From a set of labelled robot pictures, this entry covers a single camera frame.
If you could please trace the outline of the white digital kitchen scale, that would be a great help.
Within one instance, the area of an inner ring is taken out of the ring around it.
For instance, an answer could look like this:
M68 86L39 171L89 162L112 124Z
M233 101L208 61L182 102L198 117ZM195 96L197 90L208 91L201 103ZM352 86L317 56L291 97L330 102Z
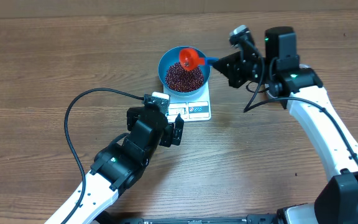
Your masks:
M192 95L175 95L165 87L163 92L170 95L170 104L166 114L169 123L173 123L178 115L184 122L209 121L211 119L208 83L205 83Z

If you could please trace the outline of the clear plastic container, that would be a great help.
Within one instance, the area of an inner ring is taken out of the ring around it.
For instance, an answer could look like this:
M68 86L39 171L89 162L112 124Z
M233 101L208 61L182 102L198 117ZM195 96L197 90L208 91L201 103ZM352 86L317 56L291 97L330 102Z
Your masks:
M307 65L307 64L303 64L303 63L301 63L300 64L300 68L311 68L311 66L310 65ZM267 92L267 97L268 97L268 99L272 99L272 98L276 98L276 96L273 96L272 94L271 94L271 92L270 92L270 90L269 90L269 84L268 83L266 83L265 85L264 85L264 87L265 87L265 90L266 90L266 92Z

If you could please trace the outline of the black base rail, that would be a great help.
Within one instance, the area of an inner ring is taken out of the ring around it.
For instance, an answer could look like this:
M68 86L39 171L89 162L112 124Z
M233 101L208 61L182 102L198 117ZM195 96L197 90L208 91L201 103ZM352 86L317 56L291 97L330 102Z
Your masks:
M246 217L213 218L141 218L114 217L104 211L92 223L99 224L285 224L283 217L277 214L251 214Z

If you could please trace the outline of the blue bowl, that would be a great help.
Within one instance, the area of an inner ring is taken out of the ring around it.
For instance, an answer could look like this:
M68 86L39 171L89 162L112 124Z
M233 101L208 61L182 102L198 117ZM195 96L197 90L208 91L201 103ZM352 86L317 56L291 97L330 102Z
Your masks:
M187 48L187 47L190 47L190 46L174 47L163 54L162 58L159 61L158 69L157 69L158 77L159 77L163 87L169 88L167 83L165 82L165 76L166 76L167 69L169 68L169 66L173 65L174 63L180 62L179 61L180 50ZM197 48L194 48L194 47L190 47L190 48L195 49L198 52L198 55L200 57L207 57L204 53L202 53L202 51L198 50ZM199 68L201 69L203 76L204 76L204 84L203 84L203 86L204 86L205 83L208 83L208 81L209 81L209 77L211 74L211 66L199 66ZM186 92L186 93L177 92L177 91L174 91L171 89L170 90L172 92L174 92L175 95L192 95L192 94L196 93L199 89L197 89L195 91L191 91L191 92Z

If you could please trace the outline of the red scoop with blue handle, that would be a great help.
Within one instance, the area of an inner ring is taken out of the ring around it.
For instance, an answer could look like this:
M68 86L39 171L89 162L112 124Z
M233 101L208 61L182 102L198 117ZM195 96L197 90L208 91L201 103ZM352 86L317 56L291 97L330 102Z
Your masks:
M187 47L180 50L179 61L186 71L191 71L199 66L212 66L218 58L200 57L195 49Z

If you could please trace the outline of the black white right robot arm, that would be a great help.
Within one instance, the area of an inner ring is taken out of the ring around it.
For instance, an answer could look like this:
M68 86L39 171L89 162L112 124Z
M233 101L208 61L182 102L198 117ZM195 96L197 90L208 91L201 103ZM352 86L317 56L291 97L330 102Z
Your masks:
M300 63L292 27L267 29L265 53L256 48L248 27L230 36L237 52L213 68L241 87L252 81L267 85L269 102L279 102L301 125L324 167L327 184L313 203L280 208L263 215L263 223L358 223L358 142L336 113L323 82Z

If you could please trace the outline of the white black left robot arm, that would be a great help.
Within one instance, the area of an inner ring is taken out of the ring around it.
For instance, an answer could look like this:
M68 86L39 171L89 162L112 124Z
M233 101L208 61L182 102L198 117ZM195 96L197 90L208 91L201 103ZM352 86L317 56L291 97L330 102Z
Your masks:
M180 144L183 126L180 114L169 123L157 106L129 108L129 132L97 153L85 181L47 223L91 223L142 177L157 146Z

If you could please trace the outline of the red beans in bowl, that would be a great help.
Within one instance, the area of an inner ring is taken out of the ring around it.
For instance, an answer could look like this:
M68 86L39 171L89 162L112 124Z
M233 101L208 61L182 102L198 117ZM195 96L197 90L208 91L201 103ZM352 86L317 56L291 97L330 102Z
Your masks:
M165 82L169 89L186 93L201 88L204 84L204 76L199 67L187 71L180 62L177 62L167 69Z

